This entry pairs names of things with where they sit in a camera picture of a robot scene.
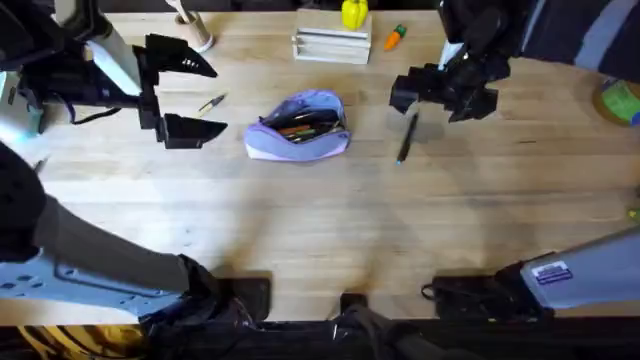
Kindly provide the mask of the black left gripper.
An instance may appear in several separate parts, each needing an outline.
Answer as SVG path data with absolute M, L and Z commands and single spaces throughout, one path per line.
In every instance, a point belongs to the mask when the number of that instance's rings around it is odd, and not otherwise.
M 21 89 L 33 100 L 104 108 L 135 108 L 140 127 L 153 130 L 166 149 L 201 149 L 227 123 L 161 115 L 154 87 L 159 72 L 216 78 L 218 73 L 186 40 L 158 34 L 145 46 L 90 43 L 33 62 L 22 70 Z

